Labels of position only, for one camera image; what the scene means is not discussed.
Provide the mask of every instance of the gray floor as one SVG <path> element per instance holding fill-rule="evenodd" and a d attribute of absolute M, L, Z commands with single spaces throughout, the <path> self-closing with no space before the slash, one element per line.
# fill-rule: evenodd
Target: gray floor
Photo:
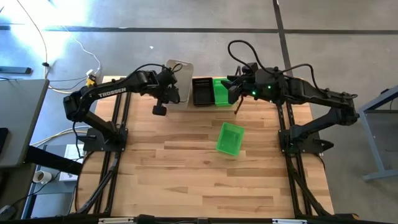
<path fill-rule="evenodd" d="M 277 28 L 272 0 L 120 0 L 117 3 L 110 0 L 21 0 L 21 3 L 40 26 Z M 0 26 L 30 24 L 16 2 L 6 1 L 4 5 Z M 398 1 L 394 0 L 279 0 L 279 6 L 285 29 L 398 29 Z M 71 35 L 98 56 L 103 64 L 103 75 L 127 75 L 143 63 L 164 63 L 169 58 L 192 62 L 195 76 L 232 74 L 236 62 L 228 56 L 226 46 L 234 39 L 252 43 L 264 64 L 284 67 L 278 34 L 44 32 L 49 62 L 53 65 L 50 80 L 82 77 L 97 66 Z M 286 40 L 292 65 L 312 64 L 320 87 L 357 93 L 357 108 L 398 84 L 397 35 L 287 34 Z M 44 49 L 31 26 L 15 25 L 11 30 L 0 31 L 0 49 L 1 65 L 34 69 L 31 76 L 18 77 L 42 78 L 40 64 Z M 245 61 L 254 60 L 244 46 L 234 46 L 233 51 Z M 294 75 L 310 79 L 309 72 L 304 69 L 294 71 Z M 53 85 L 65 88 L 74 84 Z M 63 97 L 50 90 L 47 92 L 32 142 L 71 127 L 63 112 Z M 398 108 L 398 101 L 392 107 Z M 314 118 L 326 112 L 327 108 L 312 105 Z M 362 175 L 376 171 L 376 166 L 361 123 L 332 127 L 320 134 L 323 139 L 335 143 L 335 147 L 325 153 L 335 212 L 357 213 L 365 220 L 397 222 L 398 178 L 370 183 L 362 180 Z M 72 143 L 73 139 L 73 136 L 64 136 L 51 144 Z"/>

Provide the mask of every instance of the green plastic container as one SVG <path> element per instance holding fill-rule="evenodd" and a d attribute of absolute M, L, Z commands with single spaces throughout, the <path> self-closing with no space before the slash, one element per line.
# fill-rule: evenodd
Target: green plastic container
<path fill-rule="evenodd" d="M 214 97 L 216 106 L 232 106 L 228 103 L 228 90 L 221 84 L 227 78 L 213 78 Z"/>
<path fill-rule="evenodd" d="M 216 149 L 233 156 L 239 155 L 243 140 L 244 128 L 224 122 L 221 127 L 220 136 Z"/>

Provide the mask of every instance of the black plastic container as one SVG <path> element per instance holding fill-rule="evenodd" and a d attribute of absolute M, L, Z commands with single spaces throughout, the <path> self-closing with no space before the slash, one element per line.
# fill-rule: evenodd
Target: black plastic container
<path fill-rule="evenodd" d="M 195 106 L 210 106 L 215 103 L 213 79 L 193 78 L 192 96 Z"/>

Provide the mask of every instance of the cable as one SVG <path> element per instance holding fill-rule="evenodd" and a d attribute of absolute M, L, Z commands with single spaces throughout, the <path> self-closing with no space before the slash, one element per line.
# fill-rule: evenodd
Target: cable
<path fill-rule="evenodd" d="M 323 169 L 326 170 L 325 162 L 323 161 L 323 159 L 317 153 L 314 153 L 314 155 L 321 160 L 321 162 L 323 164 Z"/>
<path fill-rule="evenodd" d="M 72 162 L 72 163 L 71 163 L 69 166 L 67 166 L 66 168 L 71 167 L 73 164 L 74 164 L 74 163 Z M 49 184 L 49 183 L 51 183 L 53 180 L 55 180 L 55 179 L 58 177 L 58 175 L 60 175 L 60 173 L 61 173 L 61 171 L 59 171 L 59 172 L 55 175 L 55 177 L 51 178 L 50 181 L 48 181 L 47 183 L 45 183 L 39 190 L 37 190 L 36 192 L 33 192 L 33 193 L 29 194 L 29 195 L 26 195 L 25 197 L 22 197 L 22 198 L 16 200 L 11 206 L 13 207 L 15 204 L 17 204 L 17 203 L 20 202 L 21 200 L 24 200 L 25 198 L 28 198 L 28 197 L 30 197 L 30 196 L 32 196 L 32 195 L 34 195 L 34 194 L 39 193 L 47 184 Z"/>
<path fill-rule="evenodd" d="M 78 135 L 77 135 L 77 132 L 76 132 L 76 129 L 75 129 L 75 125 L 76 125 L 76 121 L 73 122 L 72 130 L 73 130 L 73 132 L 75 133 L 75 136 L 76 136 L 76 150 L 77 150 L 77 154 L 79 155 L 79 157 L 81 157 L 81 155 L 80 155 L 80 149 L 79 149 L 79 146 L 78 146 L 78 144 L 77 144 Z"/>
<path fill-rule="evenodd" d="M 87 76 L 85 75 L 84 77 L 80 77 L 80 78 L 71 78 L 68 80 L 49 80 L 50 82 L 66 82 L 66 81 L 74 81 L 74 80 L 81 80 L 82 78 L 86 79 Z"/>
<path fill-rule="evenodd" d="M 164 68 L 164 69 L 170 70 L 170 68 L 167 68 L 167 67 L 164 66 L 164 65 L 159 65 L 159 64 L 156 64 L 156 63 L 148 63 L 148 64 L 141 65 L 140 67 L 136 68 L 136 69 L 135 69 L 132 73 L 130 73 L 124 80 L 126 80 L 128 77 L 130 77 L 131 75 L 133 75 L 133 74 L 135 74 L 136 72 L 138 72 L 139 69 L 144 68 L 144 67 L 146 67 L 146 66 L 158 66 L 158 67 L 162 67 L 162 68 Z"/>
<path fill-rule="evenodd" d="M 0 79 L 3 79 L 3 80 L 0 80 L 0 82 L 1 82 L 1 81 L 9 81 L 9 80 L 21 80 L 22 78 L 4 78 L 4 77 L 0 77 Z"/>
<path fill-rule="evenodd" d="M 179 66 L 179 65 L 181 65 L 180 69 L 174 70 L 174 69 L 175 69 L 177 66 Z M 181 63 L 178 63 L 178 64 L 174 65 L 174 67 L 172 68 L 172 71 L 173 71 L 173 72 L 179 72 L 179 71 L 182 69 L 182 67 L 183 67 L 183 65 L 182 65 Z"/>
<path fill-rule="evenodd" d="M 90 128 L 91 126 L 78 126 L 78 127 L 75 127 L 75 128 Z M 53 139 L 53 138 L 55 138 L 55 137 L 58 137 L 58 136 L 61 136 L 61 135 L 64 135 L 64 134 L 69 134 L 69 133 L 72 133 L 73 131 L 72 131 L 72 128 L 68 128 L 68 129 L 65 129 L 65 130 L 63 130 L 63 131 L 60 131 L 59 133 L 57 133 L 57 134 L 54 134 L 53 136 L 50 136 L 50 137 L 47 137 L 47 138 L 45 138 L 45 139 L 43 139 L 43 140 L 40 140 L 40 141 L 38 141 L 38 142 L 35 142 L 35 143 L 33 143 L 33 144 L 30 144 L 30 145 L 32 145 L 32 146 L 34 146 L 34 145 L 36 145 L 36 144 L 38 144 L 36 147 L 39 147 L 39 146 L 41 146 L 42 144 L 44 144 L 44 143 L 46 143 L 47 141 L 49 141 L 49 140 L 51 140 L 51 139 Z M 78 133 L 87 133 L 86 131 L 77 131 Z"/>
<path fill-rule="evenodd" d="M 90 158 L 90 156 L 93 154 L 94 152 L 91 151 L 86 155 L 86 158 L 83 160 L 83 162 L 81 163 L 81 171 L 80 171 L 80 175 L 77 176 L 77 181 L 76 181 L 76 190 L 75 190 L 75 212 L 78 211 L 77 209 L 77 198 L 78 198 L 78 191 L 79 191 L 79 180 L 80 180 L 80 176 L 81 176 L 81 172 L 83 171 L 83 167 L 86 163 L 86 161 L 88 160 L 88 158 Z"/>
<path fill-rule="evenodd" d="M 71 90 L 73 88 L 75 88 L 76 86 L 78 86 L 79 84 L 81 84 L 82 82 L 86 81 L 85 79 L 79 81 L 78 83 L 76 83 L 76 85 L 70 87 L 70 88 L 54 88 L 52 87 L 53 90 Z"/>
<path fill-rule="evenodd" d="M 47 57 L 48 57 L 48 56 L 47 56 L 47 46 L 46 46 L 46 44 L 45 44 L 43 35 L 42 35 L 40 29 L 37 27 L 36 23 L 33 21 L 33 19 L 31 18 L 31 16 L 29 15 L 29 13 L 26 11 L 25 7 L 19 2 L 19 0 L 17 0 L 17 2 L 18 2 L 18 4 L 21 6 L 21 8 L 25 11 L 26 15 L 29 17 L 30 21 L 33 23 L 33 25 L 34 25 L 35 28 L 37 29 L 37 32 L 39 33 L 39 35 L 40 35 L 40 37 L 41 37 L 41 39 L 42 39 L 42 42 L 43 42 L 43 45 L 44 45 L 44 50 L 45 50 L 45 62 L 42 64 L 42 65 L 44 66 L 44 75 L 43 75 L 43 77 L 44 77 L 44 79 L 47 79 L 47 75 L 48 75 L 47 67 L 49 67 L 49 64 L 48 64 L 48 58 L 47 58 Z M 75 38 L 74 36 L 72 36 L 72 38 L 80 45 L 81 49 L 82 49 L 84 52 L 86 52 L 86 53 L 92 55 L 92 56 L 95 58 L 95 60 L 97 60 L 97 62 L 98 62 L 98 68 L 97 68 L 97 71 L 95 72 L 95 75 L 98 74 L 98 72 L 100 72 L 101 69 L 102 69 L 102 65 L 101 65 L 101 62 L 100 62 L 100 61 L 98 60 L 98 58 L 96 57 L 96 55 L 93 54 L 93 53 L 91 53 L 91 52 L 89 52 L 89 51 L 87 51 L 87 50 L 83 47 L 83 45 L 82 45 L 78 40 L 76 40 L 76 38 Z M 72 93 L 72 92 L 69 92 L 69 91 L 62 91 L 62 89 L 53 88 L 53 87 L 50 86 L 50 85 L 49 85 L 49 89 L 52 89 L 53 91 L 56 91 L 57 93 L 63 93 L 63 94 L 71 94 L 71 93 Z"/>
<path fill-rule="evenodd" d="M 75 187 L 73 188 L 72 199 L 70 200 L 69 211 L 68 211 L 67 215 L 70 213 L 70 210 L 72 209 L 72 205 L 73 205 L 73 196 L 75 196 L 76 189 L 77 189 L 77 185 L 75 185 Z"/>
<path fill-rule="evenodd" d="M 228 53 L 229 53 L 229 56 L 231 56 L 235 61 L 240 62 L 241 64 L 247 66 L 247 67 L 252 71 L 252 73 L 254 73 L 253 69 L 252 69 L 248 64 L 246 64 L 245 62 L 243 62 L 243 61 L 240 60 L 240 59 L 237 59 L 237 58 L 231 53 L 231 45 L 232 45 L 233 43 L 244 43 L 244 44 L 246 44 L 248 47 L 250 47 L 250 49 L 253 51 L 253 54 L 254 54 L 254 57 L 256 58 L 257 63 L 260 65 L 260 67 L 261 67 L 265 72 L 267 72 L 268 74 L 273 75 L 271 72 L 268 72 L 268 71 L 266 70 L 266 68 L 262 65 L 262 63 L 260 62 L 259 56 L 257 55 L 257 52 L 256 52 L 256 50 L 254 49 L 254 47 L 253 47 L 249 42 L 247 42 L 247 41 L 245 41 L 245 40 L 233 40 L 233 41 L 231 41 L 231 42 L 228 44 Z"/>
<path fill-rule="evenodd" d="M 63 26 L 63 28 L 65 28 L 65 30 L 68 31 L 68 33 L 70 33 L 70 31 L 68 30 L 67 27 L 65 27 L 64 25 L 62 25 L 62 26 Z M 71 35 L 71 36 L 72 36 L 73 40 L 75 40 L 75 41 L 80 45 L 81 49 L 82 49 L 84 52 L 86 52 L 86 53 L 88 53 L 89 55 L 93 56 L 93 57 L 95 58 L 95 60 L 98 62 L 97 71 L 95 71 L 95 73 L 94 73 L 95 75 L 97 75 L 97 73 L 102 69 L 102 64 L 101 64 L 100 60 L 98 60 L 98 58 L 97 58 L 97 56 L 96 56 L 95 54 L 93 54 L 93 53 L 89 52 L 88 50 L 86 50 L 86 49 L 83 47 L 83 44 L 81 44 L 73 35 Z"/>
<path fill-rule="evenodd" d="M 391 106 L 392 106 L 392 102 L 394 101 L 394 99 L 391 100 L 390 102 L 390 110 L 391 110 Z"/>
<path fill-rule="evenodd" d="M 323 93 L 323 94 L 326 95 L 326 97 L 328 97 L 326 91 L 323 91 L 323 90 L 319 89 L 319 87 L 318 87 L 318 85 L 317 85 L 317 82 L 315 81 L 315 75 L 314 75 L 314 72 L 313 72 L 313 67 L 312 67 L 312 65 L 310 65 L 309 63 L 302 63 L 302 64 L 300 64 L 300 65 L 293 66 L 293 67 L 291 67 L 291 68 L 288 68 L 288 69 L 285 69 L 285 70 L 281 71 L 281 73 L 285 73 L 285 72 L 291 71 L 291 70 L 293 70 L 293 69 L 300 68 L 300 67 L 304 67 L 304 66 L 307 66 L 308 68 L 310 68 L 312 83 L 313 83 L 313 85 L 315 86 L 315 88 L 316 88 L 320 93 Z M 352 95 L 350 95 L 349 97 L 343 96 L 343 98 L 345 98 L 345 99 L 354 99 L 354 98 L 356 98 L 356 97 L 358 97 L 357 94 L 352 94 Z"/>

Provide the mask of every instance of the wooden table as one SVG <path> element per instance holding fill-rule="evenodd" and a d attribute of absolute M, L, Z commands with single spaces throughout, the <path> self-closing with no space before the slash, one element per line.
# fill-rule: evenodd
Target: wooden table
<path fill-rule="evenodd" d="M 99 100 L 95 113 L 111 120 L 114 99 Z M 132 95 L 129 138 L 119 167 L 112 216 L 294 216 L 285 158 L 277 138 L 275 105 L 247 97 L 237 115 L 235 106 L 198 109 L 191 105 L 190 111 L 168 111 L 163 117 L 152 114 L 155 103 L 150 96 Z M 308 104 L 293 106 L 293 110 L 297 124 L 312 120 Z M 215 150 L 224 122 L 244 127 L 237 157 Z M 94 153 L 84 166 L 79 206 L 98 185 L 103 156 L 103 152 Z M 309 154 L 303 155 L 303 163 L 310 190 L 333 213 L 322 163 Z M 102 207 L 108 190 L 104 192 Z M 302 194 L 298 194 L 304 211 Z"/>

